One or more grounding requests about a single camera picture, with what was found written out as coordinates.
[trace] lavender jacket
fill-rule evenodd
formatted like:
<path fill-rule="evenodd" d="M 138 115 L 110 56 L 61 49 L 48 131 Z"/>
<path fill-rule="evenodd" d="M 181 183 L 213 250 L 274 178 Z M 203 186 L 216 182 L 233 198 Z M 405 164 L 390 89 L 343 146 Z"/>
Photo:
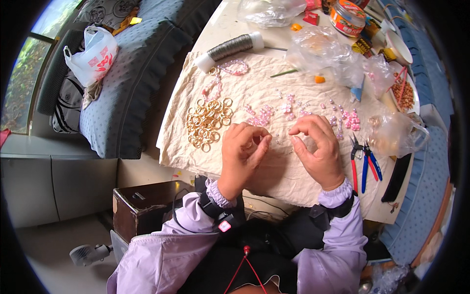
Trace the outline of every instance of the lavender jacket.
<path fill-rule="evenodd" d="M 207 180 L 207 194 L 223 207 L 233 206 L 217 188 L 217 181 Z M 352 193 L 351 183 L 333 191 L 322 191 L 318 201 L 328 207 L 341 205 Z M 214 245 L 218 234 L 212 231 L 213 219 L 198 205 L 199 193 L 184 196 L 183 208 L 176 211 L 180 224 L 199 232 L 181 228 L 173 219 L 150 236 L 133 238 L 107 283 L 108 294 L 173 294 Z M 362 234 L 359 198 L 354 198 L 351 212 L 334 218 L 325 232 L 323 250 L 304 249 L 292 260 L 297 264 L 297 293 L 357 293 L 362 268 L 366 265 L 363 250 L 367 237 Z"/>

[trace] pliers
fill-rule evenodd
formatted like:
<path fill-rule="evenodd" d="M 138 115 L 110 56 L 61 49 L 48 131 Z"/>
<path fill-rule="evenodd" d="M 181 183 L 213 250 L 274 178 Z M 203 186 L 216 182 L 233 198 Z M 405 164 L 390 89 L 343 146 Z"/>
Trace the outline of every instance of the pliers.
<path fill-rule="evenodd" d="M 362 158 L 362 150 L 364 149 L 363 146 L 359 145 L 359 142 L 356 139 L 356 135 L 353 133 L 354 140 L 349 136 L 349 140 L 351 140 L 352 150 L 351 150 L 351 164 L 352 164 L 352 177 L 354 179 L 354 191 L 357 192 L 357 173 L 356 173 L 356 162 L 354 161 L 354 157 L 359 159 Z M 360 156 L 356 156 L 356 152 L 360 150 Z"/>
<path fill-rule="evenodd" d="M 382 180 L 382 172 L 380 171 L 379 163 L 377 162 L 377 159 L 375 158 L 374 154 L 369 148 L 369 144 L 367 142 L 364 142 L 364 165 L 362 166 L 362 193 L 366 191 L 366 179 L 367 179 L 367 170 L 368 166 L 367 164 L 370 165 L 370 169 L 372 169 L 372 173 L 374 174 L 374 178 L 376 181 L 379 179 Z"/>

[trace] table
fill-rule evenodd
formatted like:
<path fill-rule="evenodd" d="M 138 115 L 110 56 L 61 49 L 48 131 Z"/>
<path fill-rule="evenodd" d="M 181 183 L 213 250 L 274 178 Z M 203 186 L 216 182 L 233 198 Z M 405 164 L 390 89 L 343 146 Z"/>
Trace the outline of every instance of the table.
<path fill-rule="evenodd" d="M 277 48 L 288 48 L 290 44 L 290 40 L 292 35 L 294 34 L 293 31 L 290 30 L 290 26 L 285 26 L 281 28 L 268 28 L 266 30 L 260 29 L 255 24 L 247 24 L 237 20 L 236 11 L 238 6 L 239 0 L 223 0 L 219 7 L 216 9 L 212 17 L 209 19 L 206 27 L 203 29 L 201 35 L 197 39 L 192 52 L 205 52 L 220 43 L 223 43 L 229 39 L 235 38 L 239 35 L 259 31 L 263 36 L 263 40 L 265 42 L 265 46 L 267 47 L 277 47 Z M 329 20 L 329 16 L 323 14 L 320 10 L 314 10 L 313 12 L 319 15 L 318 25 L 320 26 L 332 26 Z M 292 23 L 299 23 L 302 26 L 312 26 L 311 24 L 306 23 L 302 20 L 304 17 L 303 13 L 298 15 L 294 18 Z M 340 33 L 338 33 L 338 39 L 342 43 L 346 44 L 353 44 L 357 38 L 349 38 Z M 264 55 L 264 56 L 271 56 L 276 58 L 283 58 L 285 55 L 285 51 L 276 50 L 276 49 L 263 49 L 256 52 L 249 51 L 251 53 Z M 178 89 L 182 80 L 181 78 L 178 79 L 176 83 L 175 89 Z M 381 97 L 380 101 L 382 101 L 387 107 L 391 109 L 391 111 L 396 111 L 396 106 L 392 100 L 390 94 L 385 94 Z M 394 167 L 395 162 L 388 158 L 387 166 Z M 408 187 L 408 182 L 411 174 L 411 166 L 413 164 L 413 160 L 410 161 L 408 166 L 408 171 L 401 186 L 401 189 L 398 193 L 396 198 L 396 202 L 399 203 L 399 207 L 394 210 L 393 213 L 390 213 L 391 206 L 388 203 L 382 203 L 380 199 L 384 195 L 387 186 L 389 184 L 390 178 L 392 176 L 393 169 L 388 168 L 383 173 L 383 180 L 379 185 L 379 190 L 374 198 L 374 201 L 371 205 L 371 208 L 368 214 L 365 216 L 365 219 L 383 222 L 383 223 L 394 223 L 395 219 L 398 215 L 400 210 L 401 203 L 403 202 L 405 192 Z"/>

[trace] window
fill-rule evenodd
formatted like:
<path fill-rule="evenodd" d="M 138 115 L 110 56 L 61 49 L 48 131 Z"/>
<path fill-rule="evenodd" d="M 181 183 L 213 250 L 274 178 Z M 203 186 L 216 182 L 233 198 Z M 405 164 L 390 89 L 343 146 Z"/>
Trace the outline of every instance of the window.
<path fill-rule="evenodd" d="M 27 134 L 33 94 L 42 65 L 52 52 L 60 28 L 82 0 L 52 0 L 33 26 L 16 59 L 1 114 L 1 130 Z"/>

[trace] white fan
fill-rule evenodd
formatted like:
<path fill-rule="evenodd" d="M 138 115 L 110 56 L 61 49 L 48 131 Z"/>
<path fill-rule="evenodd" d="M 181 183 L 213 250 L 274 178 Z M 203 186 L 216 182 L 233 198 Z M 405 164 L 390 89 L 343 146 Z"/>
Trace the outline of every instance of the white fan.
<path fill-rule="evenodd" d="M 69 255 L 76 266 L 87 266 L 109 256 L 111 251 L 113 251 L 113 245 L 96 245 L 93 248 L 85 244 L 74 248 Z"/>

